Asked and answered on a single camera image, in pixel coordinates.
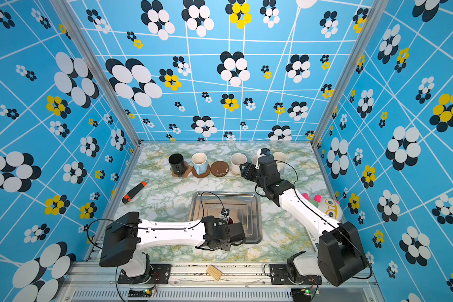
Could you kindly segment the dark brown round coaster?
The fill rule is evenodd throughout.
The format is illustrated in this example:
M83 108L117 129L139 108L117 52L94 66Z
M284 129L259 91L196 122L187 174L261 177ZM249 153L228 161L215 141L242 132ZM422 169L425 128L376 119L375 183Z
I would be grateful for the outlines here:
M196 172L196 169L195 169L194 167L192 168L192 171L191 171L191 172L192 172L192 174L193 174L194 177L200 178L200 179L201 179L201 178L205 178L205 177L207 177L207 176L210 175L211 167L210 167L210 165L208 165L206 171L205 171L204 173L202 173L202 174L198 174L198 173Z

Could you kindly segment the scratched brown round coaster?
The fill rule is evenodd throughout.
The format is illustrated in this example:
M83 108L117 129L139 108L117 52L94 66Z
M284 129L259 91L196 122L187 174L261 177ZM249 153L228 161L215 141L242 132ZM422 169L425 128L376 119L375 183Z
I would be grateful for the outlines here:
M224 177L230 172L230 167L225 161L216 161L211 165L211 173L215 177Z

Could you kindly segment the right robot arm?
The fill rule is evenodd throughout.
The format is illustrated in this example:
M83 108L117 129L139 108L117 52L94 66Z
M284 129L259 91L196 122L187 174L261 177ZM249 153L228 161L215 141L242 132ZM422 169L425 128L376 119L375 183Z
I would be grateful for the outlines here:
M286 270L292 283L302 284L309 276L322 276L331 285L339 286L372 268L353 224L341 223L311 204L294 184L281 177L273 156L259 157L257 164L241 164L240 175L255 182L268 200L300 221L317 243L317 255L299 252L287 260Z

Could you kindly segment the black mug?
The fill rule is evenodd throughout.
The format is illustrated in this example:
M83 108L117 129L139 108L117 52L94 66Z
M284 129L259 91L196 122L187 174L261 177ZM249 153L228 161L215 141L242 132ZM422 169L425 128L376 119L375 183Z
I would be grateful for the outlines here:
M168 161L172 170L178 176L181 176L185 172L187 163L184 161L182 154L172 154Z

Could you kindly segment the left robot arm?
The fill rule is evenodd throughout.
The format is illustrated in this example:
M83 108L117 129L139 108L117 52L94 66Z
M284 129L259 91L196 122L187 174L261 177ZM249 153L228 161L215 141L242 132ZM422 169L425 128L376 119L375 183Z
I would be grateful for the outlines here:
M129 278L148 274L151 247L188 245L195 249L229 251L245 243L241 223L229 223L214 216L182 223L141 220L132 211L111 221L104 233L99 265L120 268Z

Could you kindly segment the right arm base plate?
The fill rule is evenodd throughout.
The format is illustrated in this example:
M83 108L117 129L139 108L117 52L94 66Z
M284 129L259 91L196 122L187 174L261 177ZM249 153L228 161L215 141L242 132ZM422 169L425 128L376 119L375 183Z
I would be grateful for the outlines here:
M267 276L270 277L272 285L303 285L316 286L322 285L322 277L317 275L308 275L292 277L286 264L268 264Z

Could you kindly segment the white mug blue handle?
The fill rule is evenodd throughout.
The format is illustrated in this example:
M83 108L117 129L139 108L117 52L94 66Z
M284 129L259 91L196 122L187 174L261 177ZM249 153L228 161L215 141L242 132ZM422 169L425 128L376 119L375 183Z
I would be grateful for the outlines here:
M197 175L202 175L208 170L208 157L202 152L195 153L191 157L193 168Z

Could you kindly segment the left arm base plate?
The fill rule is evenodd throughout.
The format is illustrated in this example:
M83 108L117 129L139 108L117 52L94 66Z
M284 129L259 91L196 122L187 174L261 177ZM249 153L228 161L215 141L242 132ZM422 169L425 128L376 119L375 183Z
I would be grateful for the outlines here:
M171 264L152 264L145 274L130 278L122 269L118 277L118 284L168 284L171 275Z

